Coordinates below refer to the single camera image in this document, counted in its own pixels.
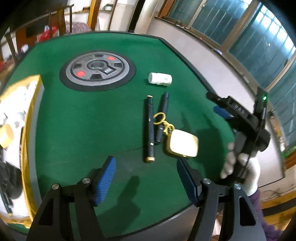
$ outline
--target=yellow round object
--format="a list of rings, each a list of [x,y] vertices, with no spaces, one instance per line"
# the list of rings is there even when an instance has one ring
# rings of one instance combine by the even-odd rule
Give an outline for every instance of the yellow round object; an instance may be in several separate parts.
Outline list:
[[[13,141],[14,134],[10,125],[5,124],[0,128],[0,145],[3,148],[9,147]]]

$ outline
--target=keychain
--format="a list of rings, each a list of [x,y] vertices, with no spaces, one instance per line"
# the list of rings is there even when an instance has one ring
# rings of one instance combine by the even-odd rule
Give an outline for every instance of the keychain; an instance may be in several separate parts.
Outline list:
[[[156,113],[153,117],[156,118],[163,115],[159,122],[154,122],[155,125],[163,124],[165,126],[163,132],[166,134],[166,150],[177,156],[195,157],[198,151],[198,138],[188,132],[175,129],[174,125],[168,123],[163,112]]]

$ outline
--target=bolt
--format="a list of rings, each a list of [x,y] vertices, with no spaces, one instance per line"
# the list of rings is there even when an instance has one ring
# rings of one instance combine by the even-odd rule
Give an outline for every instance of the bolt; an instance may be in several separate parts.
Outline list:
[[[238,183],[235,183],[234,188],[237,189],[237,190],[240,190],[242,188],[242,186],[240,184],[238,184]]]
[[[58,188],[59,188],[59,184],[55,183],[54,185],[52,185],[52,189],[53,189],[53,190],[56,190],[56,189],[58,189]]]
[[[203,181],[203,183],[205,183],[205,184],[210,184],[210,183],[211,183],[211,180],[208,179],[208,178],[204,178],[202,181]]]
[[[83,178],[82,179],[82,182],[84,183],[84,184],[87,184],[87,183],[89,183],[91,180],[88,178],[88,177],[85,177],[85,178]]]

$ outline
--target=black marker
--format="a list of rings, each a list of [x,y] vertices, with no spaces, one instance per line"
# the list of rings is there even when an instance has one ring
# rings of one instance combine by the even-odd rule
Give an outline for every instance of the black marker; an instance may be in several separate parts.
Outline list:
[[[153,118],[153,97],[147,95],[147,154],[146,161],[152,162],[155,161],[154,157],[154,118]]]
[[[159,112],[163,112],[165,114],[167,113],[167,111],[168,111],[168,97],[169,97],[169,93],[165,92],[162,97],[162,100],[161,100],[161,106],[160,106]],[[160,124],[157,126],[156,138],[155,138],[155,141],[157,143],[161,143],[163,141],[163,130],[164,130],[163,124]]]

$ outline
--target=white glove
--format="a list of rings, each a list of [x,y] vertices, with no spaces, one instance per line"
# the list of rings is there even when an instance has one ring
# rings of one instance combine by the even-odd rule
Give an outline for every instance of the white glove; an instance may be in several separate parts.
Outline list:
[[[246,165],[246,162],[248,160],[248,154],[241,153],[239,156],[235,157],[233,149],[234,149],[234,143],[228,143],[227,146],[228,150],[230,152],[226,155],[226,161],[224,163],[223,169],[220,173],[220,177],[222,179],[226,178],[228,175],[233,173],[233,167],[236,163],[237,159],[240,162],[242,166]],[[247,176],[245,179],[244,184],[242,184],[242,188],[245,191],[245,193],[248,196],[251,196],[256,192],[258,189],[258,180],[260,176],[260,166],[257,157],[250,158],[248,165],[246,166]]]

